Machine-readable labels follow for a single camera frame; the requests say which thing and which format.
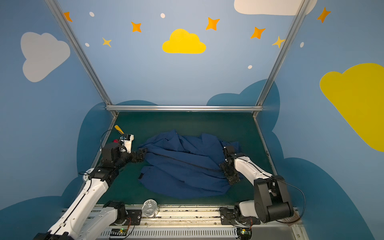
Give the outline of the navy blue jacket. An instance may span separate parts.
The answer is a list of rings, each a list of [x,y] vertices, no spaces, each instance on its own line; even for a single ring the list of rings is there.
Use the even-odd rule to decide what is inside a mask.
[[[139,146],[145,149],[148,165],[141,170],[140,183],[148,190],[177,199],[221,196],[230,184],[220,164],[224,148],[239,142],[226,142],[210,134],[181,136],[175,130],[160,133]]]

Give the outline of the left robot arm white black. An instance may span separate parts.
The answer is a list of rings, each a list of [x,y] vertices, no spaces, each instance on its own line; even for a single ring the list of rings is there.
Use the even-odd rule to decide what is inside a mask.
[[[35,240],[95,240],[111,224],[131,224],[124,202],[107,202],[88,224],[86,219],[127,163],[142,162],[147,149],[128,152],[125,145],[110,143],[102,148],[102,160],[90,173],[83,173],[86,184],[64,215],[46,233]]]

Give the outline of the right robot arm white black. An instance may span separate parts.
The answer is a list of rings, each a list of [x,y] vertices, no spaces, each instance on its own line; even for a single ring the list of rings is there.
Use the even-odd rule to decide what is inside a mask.
[[[252,185],[254,199],[239,202],[235,205],[234,215],[239,222],[258,220],[261,223],[277,221],[295,215],[294,207],[288,191],[288,184],[282,176],[272,175],[251,161],[242,153],[236,153],[233,146],[223,148],[225,161],[220,164],[229,185],[240,182],[243,175]]]

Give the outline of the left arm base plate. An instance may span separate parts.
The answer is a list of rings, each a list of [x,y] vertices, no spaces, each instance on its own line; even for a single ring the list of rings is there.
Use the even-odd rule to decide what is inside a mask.
[[[139,209],[126,209],[125,217],[117,219],[112,226],[138,226],[141,223],[142,210]]]

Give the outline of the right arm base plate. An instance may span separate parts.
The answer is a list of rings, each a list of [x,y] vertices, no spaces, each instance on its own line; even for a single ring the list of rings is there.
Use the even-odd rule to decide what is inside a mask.
[[[222,225],[252,227],[261,224],[261,221],[256,217],[243,216],[238,207],[234,209],[221,207],[219,213]]]

